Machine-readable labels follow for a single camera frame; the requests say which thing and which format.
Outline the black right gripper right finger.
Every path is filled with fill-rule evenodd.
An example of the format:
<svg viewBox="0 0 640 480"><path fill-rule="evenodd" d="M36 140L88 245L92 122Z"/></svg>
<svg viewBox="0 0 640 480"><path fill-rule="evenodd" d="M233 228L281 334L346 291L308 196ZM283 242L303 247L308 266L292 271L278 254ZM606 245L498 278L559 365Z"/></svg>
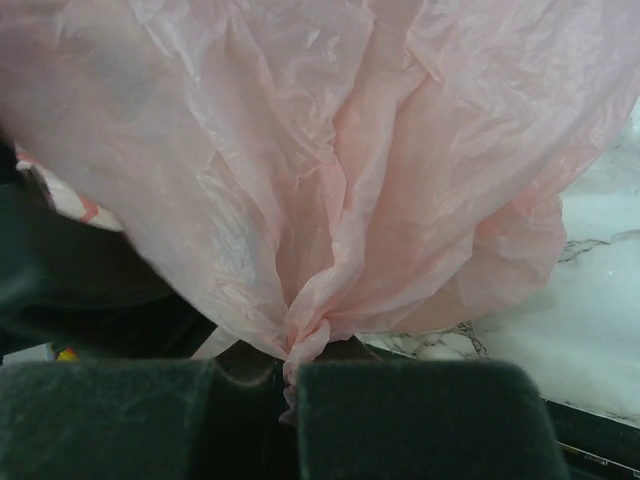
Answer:
<svg viewBox="0 0 640 480"><path fill-rule="evenodd" d="M303 479L567 479L543 400L492 360L380 359L336 342L297 373Z"/></svg>

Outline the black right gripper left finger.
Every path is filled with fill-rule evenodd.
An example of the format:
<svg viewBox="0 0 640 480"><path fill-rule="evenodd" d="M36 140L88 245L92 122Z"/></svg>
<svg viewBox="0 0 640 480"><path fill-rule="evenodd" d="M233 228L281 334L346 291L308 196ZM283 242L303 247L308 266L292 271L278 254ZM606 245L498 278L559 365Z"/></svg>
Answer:
<svg viewBox="0 0 640 480"><path fill-rule="evenodd" d="M1 370L5 479L281 479L279 363L22 362Z"/></svg>

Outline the pink plastic bag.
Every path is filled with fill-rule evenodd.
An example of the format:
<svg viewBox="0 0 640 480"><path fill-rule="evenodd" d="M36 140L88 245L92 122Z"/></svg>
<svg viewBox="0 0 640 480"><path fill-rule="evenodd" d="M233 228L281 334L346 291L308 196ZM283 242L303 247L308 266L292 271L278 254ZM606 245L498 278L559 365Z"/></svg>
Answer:
<svg viewBox="0 0 640 480"><path fill-rule="evenodd" d="M1 126L284 363L514 305L639 95L635 1L5 1Z"/></svg>

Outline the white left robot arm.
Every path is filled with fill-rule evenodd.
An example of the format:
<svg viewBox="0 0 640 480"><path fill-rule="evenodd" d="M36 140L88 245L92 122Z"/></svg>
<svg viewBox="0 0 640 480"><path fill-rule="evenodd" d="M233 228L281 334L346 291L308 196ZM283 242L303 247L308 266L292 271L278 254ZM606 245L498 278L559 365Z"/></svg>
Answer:
<svg viewBox="0 0 640 480"><path fill-rule="evenodd" d="M55 211L1 141L1 353L40 344L103 358L188 358L216 326L123 234Z"/></svg>

